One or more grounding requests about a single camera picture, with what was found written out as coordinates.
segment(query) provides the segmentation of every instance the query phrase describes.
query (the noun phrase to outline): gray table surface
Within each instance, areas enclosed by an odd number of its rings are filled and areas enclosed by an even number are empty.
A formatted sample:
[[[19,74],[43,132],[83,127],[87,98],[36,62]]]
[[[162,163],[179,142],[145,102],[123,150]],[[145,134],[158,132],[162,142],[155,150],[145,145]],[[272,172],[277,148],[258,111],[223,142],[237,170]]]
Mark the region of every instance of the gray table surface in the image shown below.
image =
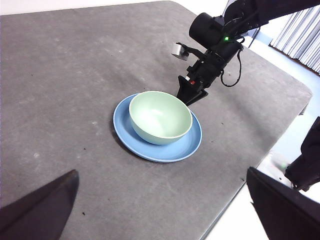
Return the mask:
[[[2,205],[77,169],[62,240],[201,239],[311,91],[245,48],[239,84],[217,79],[190,106],[203,131],[193,156],[135,156],[114,131],[114,109],[146,90],[176,94],[188,63],[170,52],[178,41],[199,47],[188,36],[194,18],[171,1],[2,16]],[[226,81],[238,70],[234,59]]]

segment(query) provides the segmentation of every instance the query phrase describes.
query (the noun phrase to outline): white floor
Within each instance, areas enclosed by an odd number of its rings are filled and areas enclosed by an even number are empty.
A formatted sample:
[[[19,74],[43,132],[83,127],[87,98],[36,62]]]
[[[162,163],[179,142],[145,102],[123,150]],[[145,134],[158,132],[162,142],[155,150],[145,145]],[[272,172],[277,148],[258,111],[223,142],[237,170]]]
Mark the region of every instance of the white floor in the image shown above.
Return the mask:
[[[248,46],[250,42],[251,38],[246,37],[244,45]],[[281,175],[282,173],[280,171],[271,171],[270,166],[272,161],[278,161],[279,159],[287,163],[294,161],[301,154],[301,143],[305,139],[311,125],[316,117],[320,116],[320,77],[318,74],[309,71],[258,40],[253,42],[250,49],[304,83],[313,93],[313,97],[304,115],[296,117],[284,135],[273,146],[269,155],[266,156],[258,167],[263,173],[279,179],[276,175]],[[313,185],[309,191],[302,191],[301,193],[320,203],[320,183]],[[251,202],[252,199],[248,187],[245,185],[214,226],[206,240],[267,240],[268,237]]]
[[[6,15],[147,1],[148,0],[1,0],[0,12],[2,15]],[[218,16],[222,14],[228,1],[202,0],[199,2],[194,0],[175,0],[175,2],[180,3],[195,14],[208,12],[212,16]],[[249,43],[250,37],[244,45],[248,46]],[[300,155],[300,146],[305,135],[316,117],[320,116],[320,107],[317,106],[320,103],[320,77],[258,40],[253,43],[250,49],[303,82],[313,92],[313,97],[304,115],[298,116],[293,121],[285,134],[274,145],[270,154],[259,166],[262,172],[277,178],[277,175],[282,173],[270,171],[272,161],[281,159],[282,161],[290,163],[295,160],[296,157]],[[317,192],[320,192],[320,183],[312,186],[306,195],[320,202],[320,195],[317,195]],[[251,205],[251,201],[248,188],[245,185],[208,235],[207,240],[267,240],[268,238]]]

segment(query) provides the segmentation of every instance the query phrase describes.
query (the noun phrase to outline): blue plate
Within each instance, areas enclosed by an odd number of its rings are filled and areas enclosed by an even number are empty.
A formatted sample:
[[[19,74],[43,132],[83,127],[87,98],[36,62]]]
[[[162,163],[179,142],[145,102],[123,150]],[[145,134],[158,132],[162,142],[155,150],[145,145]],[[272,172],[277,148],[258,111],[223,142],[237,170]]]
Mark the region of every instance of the blue plate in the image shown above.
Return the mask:
[[[191,129],[178,141],[168,145],[155,145],[143,140],[132,128],[129,104],[134,95],[123,99],[114,110],[113,125],[123,144],[138,156],[159,163],[173,163],[190,157],[197,151],[202,139],[201,126],[191,111]]]

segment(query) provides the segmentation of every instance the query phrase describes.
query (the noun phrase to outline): white curtain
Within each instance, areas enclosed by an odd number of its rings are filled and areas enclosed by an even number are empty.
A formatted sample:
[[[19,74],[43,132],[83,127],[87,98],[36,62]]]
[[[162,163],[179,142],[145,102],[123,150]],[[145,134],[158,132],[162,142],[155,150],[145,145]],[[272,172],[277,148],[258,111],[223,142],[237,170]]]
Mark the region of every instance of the white curtain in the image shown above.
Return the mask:
[[[271,45],[320,74],[320,5],[293,13]]]

